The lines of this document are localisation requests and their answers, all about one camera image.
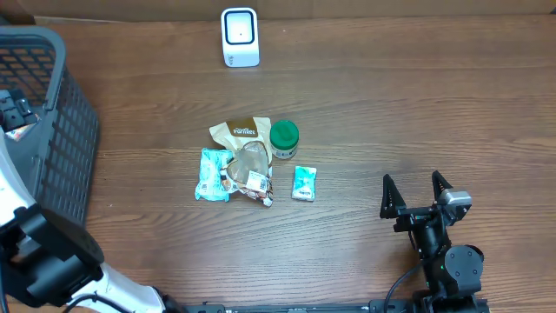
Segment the wooden surface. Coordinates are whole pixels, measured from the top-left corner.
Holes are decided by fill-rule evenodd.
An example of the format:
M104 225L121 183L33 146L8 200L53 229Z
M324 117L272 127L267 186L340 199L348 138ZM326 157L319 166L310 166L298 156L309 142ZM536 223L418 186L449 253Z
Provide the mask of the wooden surface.
M260 19L548 14L556 6L554 0L17 1L30 14L39 17L86 18L124 22L219 21L223 10L238 6L253 8L257 11Z
M381 178L428 205L440 170L473 196L448 232L486 255L479 296L553 312L556 18L261 21L261 65L236 70L219 23L52 28L102 120L88 230L137 282L182 303L383 298L417 256L379 219ZM274 161L275 204L196 201L209 127L245 116L301 131ZM314 203L290 199L295 165L318 169Z

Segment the light blue pouch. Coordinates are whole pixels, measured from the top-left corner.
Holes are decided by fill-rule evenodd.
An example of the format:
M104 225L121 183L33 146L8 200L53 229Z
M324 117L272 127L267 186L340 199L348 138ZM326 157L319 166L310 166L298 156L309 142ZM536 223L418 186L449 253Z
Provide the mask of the light blue pouch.
M201 151L201 166L199 168L199 183L195 188L195 199L205 198L209 201L228 201L229 193L222 186L220 169L228 164L234 154L230 150Z

